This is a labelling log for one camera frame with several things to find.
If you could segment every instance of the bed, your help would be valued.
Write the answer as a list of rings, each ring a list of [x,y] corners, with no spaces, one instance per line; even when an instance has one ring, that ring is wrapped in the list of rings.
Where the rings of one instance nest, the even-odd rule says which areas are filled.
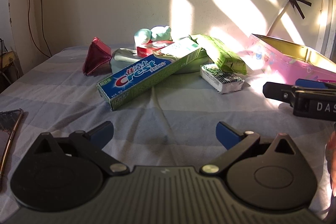
[[[130,47],[114,45],[113,48]],[[151,90],[111,112],[96,84],[108,72],[84,76],[87,47],[72,47],[37,66],[0,95],[0,110],[22,108],[21,126],[7,162],[0,194],[0,222],[18,206],[9,180],[21,158],[41,132],[66,137],[88,131],[104,121],[115,127],[103,149],[132,168],[134,165],[194,165],[197,169],[225,152],[215,136],[219,121],[240,130],[275,137],[286,132],[294,139],[319,181],[310,206],[324,218],[331,189],[325,145],[333,123],[295,117],[289,105],[265,99],[265,75],[249,70],[243,90],[220,95],[199,73],[172,75]]]

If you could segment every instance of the pink tin box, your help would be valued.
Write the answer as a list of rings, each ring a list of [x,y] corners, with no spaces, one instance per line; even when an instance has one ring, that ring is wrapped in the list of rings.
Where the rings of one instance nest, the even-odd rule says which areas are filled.
[[[316,50],[274,37],[252,34],[246,52],[258,60],[264,73],[294,85],[299,78],[336,81],[336,64]]]

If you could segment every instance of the plush toy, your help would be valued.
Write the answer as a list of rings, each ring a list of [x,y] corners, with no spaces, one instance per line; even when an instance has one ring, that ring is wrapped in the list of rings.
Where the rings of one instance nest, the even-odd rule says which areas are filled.
[[[156,41],[170,40],[171,28],[157,26],[153,29],[140,29],[134,35],[135,47]]]

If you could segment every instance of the green plastic wrapper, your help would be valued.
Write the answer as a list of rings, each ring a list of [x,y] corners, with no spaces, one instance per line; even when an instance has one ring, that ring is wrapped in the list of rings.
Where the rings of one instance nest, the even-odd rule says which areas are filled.
[[[207,55],[221,71],[247,74],[245,62],[219,39],[203,34],[196,34],[191,37],[206,50]]]

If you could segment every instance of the red pouch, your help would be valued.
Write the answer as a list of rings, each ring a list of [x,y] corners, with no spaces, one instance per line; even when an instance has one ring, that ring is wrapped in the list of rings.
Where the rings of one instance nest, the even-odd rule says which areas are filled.
[[[112,58],[111,48],[105,45],[98,37],[95,37],[90,44],[84,65],[83,73],[90,75],[100,65],[109,62]]]

